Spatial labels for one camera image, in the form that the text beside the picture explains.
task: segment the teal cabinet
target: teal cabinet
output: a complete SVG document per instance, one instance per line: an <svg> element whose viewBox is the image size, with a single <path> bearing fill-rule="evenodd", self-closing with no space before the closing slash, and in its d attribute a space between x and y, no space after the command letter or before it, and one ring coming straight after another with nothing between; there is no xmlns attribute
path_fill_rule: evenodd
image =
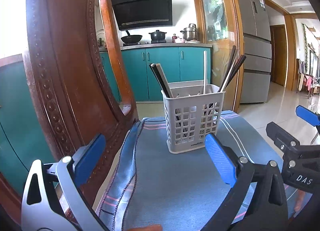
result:
<svg viewBox="0 0 320 231"><path fill-rule="evenodd" d="M210 48L204 47L179 47L180 57L180 80L194 81L203 80L204 75L204 51L208 53L207 78L210 82L211 54Z"/></svg>
<svg viewBox="0 0 320 231"><path fill-rule="evenodd" d="M22 195L33 161L55 161L36 116L23 62L0 67L0 105L0 171Z"/></svg>
<svg viewBox="0 0 320 231"><path fill-rule="evenodd" d="M121 51L125 70L136 101L148 101L148 79L145 49Z"/></svg>
<svg viewBox="0 0 320 231"><path fill-rule="evenodd" d="M19 160L0 126L0 171L14 190L22 196L28 171Z"/></svg>
<svg viewBox="0 0 320 231"><path fill-rule="evenodd" d="M15 153L29 170L36 159L54 162L31 100L23 62L0 68L0 123Z"/></svg>
<svg viewBox="0 0 320 231"><path fill-rule="evenodd" d="M161 88L149 64L160 63L169 83L180 81L179 48L150 47L146 48L148 89L150 101L163 100Z"/></svg>
<svg viewBox="0 0 320 231"><path fill-rule="evenodd" d="M111 67L108 52L100 52L100 56L102 60L103 70L104 70L104 73L106 74L113 96L115 97L117 102L119 102L120 96L119 96L118 84L115 78L115 74L113 73L113 70Z"/></svg>

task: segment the chair backrest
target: chair backrest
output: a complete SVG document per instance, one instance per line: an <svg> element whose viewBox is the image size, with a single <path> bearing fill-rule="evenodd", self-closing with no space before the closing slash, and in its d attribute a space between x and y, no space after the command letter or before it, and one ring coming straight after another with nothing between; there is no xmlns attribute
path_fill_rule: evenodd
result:
<svg viewBox="0 0 320 231"><path fill-rule="evenodd" d="M111 0L99 0L121 110L105 76L95 30L95 0L26 0L28 49L23 61L31 97L56 159L73 155L98 133L106 149L81 190L93 204L97 191L138 119L125 72Z"/></svg>

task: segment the striped cloth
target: striped cloth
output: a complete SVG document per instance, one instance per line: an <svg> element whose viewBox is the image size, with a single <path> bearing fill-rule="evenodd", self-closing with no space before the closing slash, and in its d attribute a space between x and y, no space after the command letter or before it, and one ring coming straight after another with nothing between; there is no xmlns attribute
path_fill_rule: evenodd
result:
<svg viewBox="0 0 320 231"><path fill-rule="evenodd" d="M240 157L266 164L283 161L242 117L223 111L217 137ZM246 213L255 183L234 222ZM205 149L171 154L163 117L136 122L124 141L114 177L97 209L110 230L161 224L164 231L198 231L215 213L230 190ZM285 185L288 214L294 214L297 190Z"/></svg>

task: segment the bottle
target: bottle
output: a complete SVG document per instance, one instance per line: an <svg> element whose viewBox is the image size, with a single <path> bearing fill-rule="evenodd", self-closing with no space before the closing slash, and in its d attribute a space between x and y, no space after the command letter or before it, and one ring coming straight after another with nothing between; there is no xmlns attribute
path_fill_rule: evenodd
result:
<svg viewBox="0 0 320 231"><path fill-rule="evenodd" d="M177 37L175 34L173 34L172 43L175 43L177 38L178 38L178 37Z"/></svg>

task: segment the glass cabinet door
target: glass cabinet door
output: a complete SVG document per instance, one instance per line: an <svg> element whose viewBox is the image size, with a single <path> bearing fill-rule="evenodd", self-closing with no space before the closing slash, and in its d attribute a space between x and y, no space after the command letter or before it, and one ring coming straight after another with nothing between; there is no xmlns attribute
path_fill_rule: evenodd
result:
<svg viewBox="0 0 320 231"><path fill-rule="evenodd" d="M238 21L240 14L237 14L240 11L237 11L236 0L202 1L206 30L203 31L204 41L213 46L212 83L220 86L227 70L232 47L235 45L240 48L240 53L243 54L242 26ZM235 76L227 87L223 103L224 109L234 110L235 107L237 108L238 82L242 85L242 77Z"/></svg>

